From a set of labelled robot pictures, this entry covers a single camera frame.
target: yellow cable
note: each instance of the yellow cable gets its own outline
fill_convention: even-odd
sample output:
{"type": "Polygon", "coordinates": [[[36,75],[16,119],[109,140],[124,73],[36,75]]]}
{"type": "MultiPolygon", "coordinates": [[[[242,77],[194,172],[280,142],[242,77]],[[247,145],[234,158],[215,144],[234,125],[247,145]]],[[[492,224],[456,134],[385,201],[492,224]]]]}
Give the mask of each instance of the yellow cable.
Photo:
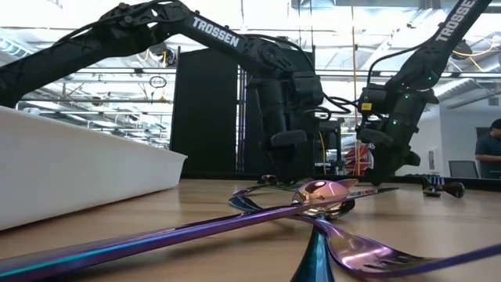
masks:
{"type": "Polygon", "coordinates": [[[322,144],[322,160],[323,160],[323,174],[326,175],[327,174],[327,168],[326,168],[326,145],[323,143],[323,137],[322,137],[322,133],[319,132],[319,136],[320,136],[320,144],[322,144]]]}
{"type": "Polygon", "coordinates": [[[140,55],[138,55],[139,59],[142,61],[142,62],[146,62],[146,60],[148,60],[148,58],[150,57],[150,49],[147,49],[146,50],[146,57],[143,59],[141,58],[140,55]]]}
{"type": "Polygon", "coordinates": [[[468,59],[470,59],[470,61],[473,63],[473,65],[475,65],[478,68],[478,70],[480,70],[481,72],[485,72],[485,70],[482,69],[472,57],[469,56],[468,59]]]}
{"type": "Polygon", "coordinates": [[[163,55],[164,55],[164,61],[163,61],[164,67],[167,67],[167,51],[164,51],[163,55]]]}
{"type": "Polygon", "coordinates": [[[464,54],[464,53],[461,53],[461,52],[457,52],[457,51],[452,51],[453,53],[455,53],[456,55],[460,55],[460,56],[465,56],[465,57],[474,57],[474,56],[480,56],[480,55],[484,55],[488,52],[491,52],[493,49],[494,49],[494,43],[495,41],[492,40],[492,42],[490,42],[489,40],[487,40],[487,38],[483,38],[487,43],[490,44],[490,46],[488,47],[487,50],[485,51],[482,51],[482,52],[478,52],[478,53],[475,53],[475,54],[464,54]]]}
{"type": "MultiPolygon", "coordinates": [[[[354,100],[357,100],[357,69],[356,69],[356,44],[355,44],[355,0],[351,0],[351,47],[353,48],[353,96],[354,100]]],[[[355,124],[359,123],[358,111],[355,108],[355,124]]],[[[360,154],[359,154],[359,143],[355,141],[355,153],[356,153],[356,175],[360,175],[360,154]]]]}

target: ceiling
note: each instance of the ceiling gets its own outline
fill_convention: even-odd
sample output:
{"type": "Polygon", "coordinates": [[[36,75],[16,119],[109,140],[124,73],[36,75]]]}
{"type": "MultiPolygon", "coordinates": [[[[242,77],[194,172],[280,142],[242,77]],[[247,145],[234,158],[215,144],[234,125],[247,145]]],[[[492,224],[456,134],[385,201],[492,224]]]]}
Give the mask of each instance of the ceiling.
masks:
{"type": "MultiPolygon", "coordinates": [[[[0,63],[17,60],[47,48],[72,30],[99,19],[116,6],[115,0],[22,0],[10,2],[0,10],[0,63]]],[[[136,4],[140,1],[126,1],[136,4]]],[[[354,99],[362,91],[365,78],[347,79],[336,76],[337,71],[349,71],[355,66],[366,71],[374,60],[407,49],[428,39],[437,29],[453,0],[359,0],[351,18],[351,0],[185,0],[191,10],[234,31],[287,36],[307,51],[315,46],[315,68],[323,76],[324,91],[330,96],[354,99]],[[352,24],[356,51],[353,50],[352,24]]],[[[449,61],[448,72],[499,72],[499,43],[501,21],[492,1],[492,9],[483,14],[465,37],[474,55],[468,60],[449,61]]],[[[166,41],[171,50],[182,52],[204,46],[182,35],[166,41]]],[[[375,70],[398,71],[409,55],[398,56],[377,64],[375,70]]],[[[127,136],[143,143],[164,146],[170,135],[175,70],[164,68],[163,58],[144,52],[125,58],[109,58],[89,67],[92,73],[76,73],[69,79],[45,86],[28,99],[87,100],[86,103],[50,103],[30,101],[20,109],[38,108],[41,114],[95,130],[127,136]],[[122,68],[123,73],[110,68],[122,68]],[[129,74],[131,68],[145,69],[141,75],[129,74]],[[156,68],[149,73],[147,69],[156,68]],[[150,85],[156,77],[163,88],[150,85]],[[94,102],[95,97],[112,102],[94,102]],[[123,103],[128,99],[144,99],[144,103],[123,103]]],[[[457,107],[465,100],[480,99],[461,107],[481,110],[488,104],[488,94],[497,95],[495,77],[451,79],[443,78],[435,91],[442,102],[457,107]]]]}

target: table surface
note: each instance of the table surface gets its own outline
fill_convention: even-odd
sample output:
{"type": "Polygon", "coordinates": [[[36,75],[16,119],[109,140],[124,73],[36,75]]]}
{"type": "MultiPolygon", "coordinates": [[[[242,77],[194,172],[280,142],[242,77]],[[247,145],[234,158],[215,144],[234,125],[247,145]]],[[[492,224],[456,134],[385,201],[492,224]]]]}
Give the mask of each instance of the table surface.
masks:
{"type": "MultiPolygon", "coordinates": [[[[252,185],[186,180],[177,189],[7,230],[0,233],[0,258],[235,214],[227,199],[234,190],[252,185]]],[[[399,186],[396,192],[357,200],[352,213],[336,224],[421,256],[455,255],[501,241],[501,193],[467,191],[463,199],[448,194],[432,198],[423,197],[418,186],[399,186]]],[[[272,206],[290,203],[292,193],[263,190],[252,198],[272,206]]],[[[289,281],[310,231],[305,223],[280,219],[94,266],[69,280],[289,281]]],[[[496,257],[401,281],[497,282],[500,265],[496,257]]],[[[356,281],[333,269],[337,281],[356,281]]]]}

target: iridescent spoon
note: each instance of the iridescent spoon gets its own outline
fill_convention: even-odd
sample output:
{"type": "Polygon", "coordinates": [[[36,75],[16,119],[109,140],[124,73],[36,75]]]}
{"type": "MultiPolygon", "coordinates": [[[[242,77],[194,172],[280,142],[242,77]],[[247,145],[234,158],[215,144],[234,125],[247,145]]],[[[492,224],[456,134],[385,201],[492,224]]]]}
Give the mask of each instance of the iridescent spoon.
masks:
{"type": "MultiPolygon", "coordinates": [[[[359,183],[357,179],[344,179],[337,182],[332,181],[311,181],[305,183],[301,186],[297,186],[296,193],[293,197],[293,203],[306,201],[310,196],[314,195],[310,191],[319,191],[322,186],[325,186],[324,191],[327,192],[327,195],[348,195],[350,193],[350,189],[356,186],[359,183]]],[[[270,186],[252,186],[249,188],[245,188],[242,190],[237,190],[233,193],[234,197],[238,196],[247,196],[249,193],[254,192],[255,190],[260,190],[262,188],[271,188],[270,186]]],[[[344,201],[341,204],[335,204],[328,208],[322,208],[322,211],[326,213],[326,219],[339,219],[341,216],[348,214],[355,207],[355,200],[344,201]]],[[[306,211],[305,214],[315,215],[318,210],[306,211]]]]}
{"type": "MultiPolygon", "coordinates": [[[[231,205],[240,210],[258,210],[260,207],[251,199],[245,197],[234,197],[230,199],[231,205]]],[[[324,262],[314,265],[315,258],[313,249],[317,255],[325,255],[321,250],[326,246],[332,259],[352,276],[360,278],[395,278],[409,275],[426,273],[438,269],[458,266],[460,264],[486,259],[494,255],[501,254],[501,244],[492,245],[476,251],[470,251],[462,255],[455,255],[449,258],[423,258],[407,254],[403,251],[390,248],[369,238],[354,235],[341,228],[332,225],[325,219],[311,215],[293,215],[289,219],[301,220],[314,225],[310,244],[305,252],[305,257],[299,265],[296,275],[292,281],[315,281],[331,282],[332,274],[326,275],[323,269],[326,267],[328,257],[317,257],[316,261],[324,262]]]]}
{"type": "Polygon", "coordinates": [[[54,277],[72,270],[94,266],[118,258],[122,259],[129,255],[296,215],[312,208],[336,204],[344,199],[345,195],[312,198],[305,203],[266,209],[259,208],[258,211],[196,222],[170,229],[8,258],[0,261],[0,281],[32,281],[54,277]]]}

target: ceiling pipe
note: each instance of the ceiling pipe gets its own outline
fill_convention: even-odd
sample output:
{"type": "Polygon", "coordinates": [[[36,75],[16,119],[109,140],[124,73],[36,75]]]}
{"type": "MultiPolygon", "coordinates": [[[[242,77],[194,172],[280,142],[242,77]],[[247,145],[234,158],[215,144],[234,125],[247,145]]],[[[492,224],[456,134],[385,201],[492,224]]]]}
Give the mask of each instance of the ceiling pipe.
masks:
{"type": "MultiPolygon", "coordinates": [[[[75,78],[75,79],[72,79],[71,81],[62,81],[62,80],[59,80],[59,81],[54,81],[54,83],[66,83],[66,84],[81,84],[81,83],[84,83],[84,84],[91,84],[91,83],[103,83],[103,84],[145,84],[145,85],[149,85],[150,84],[150,79],[153,77],[152,76],[148,76],[146,77],[145,79],[141,79],[141,78],[131,78],[131,79],[128,79],[128,80],[120,80],[120,79],[106,79],[106,78],[75,78]]],[[[175,82],[174,79],[167,79],[166,82],[168,84],[173,84],[175,82]]]]}
{"type": "MultiPolygon", "coordinates": [[[[490,56],[489,58],[478,62],[478,64],[485,72],[500,72],[501,55],[490,56]]],[[[473,71],[474,68],[475,66],[468,67],[463,71],[473,71]]],[[[474,78],[460,78],[435,88],[435,95],[438,97],[438,100],[442,102],[475,89],[482,87],[487,88],[487,86],[488,85],[484,85],[483,82],[478,82],[474,78]]]]}
{"type": "MultiPolygon", "coordinates": [[[[29,48],[27,48],[27,47],[33,48],[32,46],[28,46],[28,44],[26,42],[19,42],[19,41],[13,40],[13,38],[10,38],[9,35],[6,34],[0,28],[0,52],[3,52],[4,54],[6,54],[6,56],[5,56],[5,59],[7,60],[6,63],[13,62],[14,60],[18,60],[19,58],[22,58],[24,56],[28,56],[28,55],[32,54],[33,51],[29,50],[29,48]]],[[[63,78],[62,80],[63,81],[70,81],[72,78],[73,77],[71,75],[69,75],[69,76],[66,76],[65,78],[63,78]]],[[[59,93],[52,91],[51,89],[42,88],[40,90],[48,93],[52,97],[61,97],[61,95],[59,93]]],[[[57,100],[54,102],[63,103],[61,100],[57,100]]],[[[90,110],[86,107],[78,105],[77,103],[75,103],[73,105],[64,105],[64,107],[67,108],[68,110],[74,110],[74,111],[90,110]]],[[[124,126],[124,127],[130,126],[129,124],[127,124],[126,121],[118,121],[118,120],[115,121],[115,120],[108,119],[106,117],[105,118],[99,117],[99,119],[96,119],[96,117],[82,115],[82,118],[85,118],[88,121],[106,121],[106,122],[111,122],[111,123],[115,123],[115,124],[120,122],[120,124],[117,124],[118,126],[124,126]]],[[[147,123],[158,127],[157,123],[151,123],[151,122],[147,122],[147,123]]]]}
{"type": "MultiPolygon", "coordinates": [[[[41,91],[43,92],[46,92],[48,93],[49,95],[51,96],[58,96],[57,92],[54,92],[52,91],[51,89],[45,89],[45,88],[41,88],[40,89],[41,91]]],[[[50,102],[51,99],[43,99],[43,98],[37,98],[39,95],[38,94],[35,94],[35,93],[31,93],[31,94],[27,94],[25,95],[24,97],[24,100],[21,100],[20,102],[50,102]]],[[[35,107],[38,107],[38,108],[44,108],[40,105],[33,105],[35,107]]],[[[70,111],[70,112],[82,112],[82,111],[88,111],[87,108],[85,107],[80,107],[78,105],[69,105],[67,103],[62,103],[62,104],[58,104],[58,106],[62,107],[62,109],[60,109],[59,111],[70,111]]],[[[122,127],[125,127],[125,128],[130,128],[130,124],[126,123],[126,122],[123,122],[123,121],[115,121],[114,119],[112,118],[108,118],[108,117],[102,117],[102,116],[99,116],[99,115],[91,115],[91,114],[79,114],[78,117],[80,118],[84,118],[86,121],[107,121],[107,122],[113,122],[114,124],[118,125],[118,126],[122,126],[122,127]]]]}
{"type": "Polygon", "coordinates": [[[121,131],[119,128],[112,129],[112,128],[92,128],[92,130],[97,131],[97,132],[110,132],[114,136],[118,137],[124,137],[128,136],[128,134],[135,136],[134,133],[144,133],[145,136],[143,138],[155,138],[155,139],[161,139],[160,133],[152,133],[149,132],[148,129],[138,129],[135,132],[130,132],[130,131],[121,131]]]}
{"type": "Polygon", "coordinates": [[[495,96],[498,96],[499,94],[501,94],[501,92],[491,92],[491,91],[487,91],[485,94],[482,94],[480,96],[476,96],[476,97],[472,97],[472,98],[469,98],[469,99],[465,99],[461,102],[458,102],[458,103],[455,103],[453,105],[450,105],[450,106],[447,106],[447,109],[449,110],[453,110],[453,109],[457,109],[457,108],[460,108],[460,107],[464,107],[466,105],[470,105],[472,103],[476,103],[476,102],[479,102],[479,101],[482,101],[483,99],[488,99],[488,98],[491,98],[491,97],[495,97],[495,96]]]}

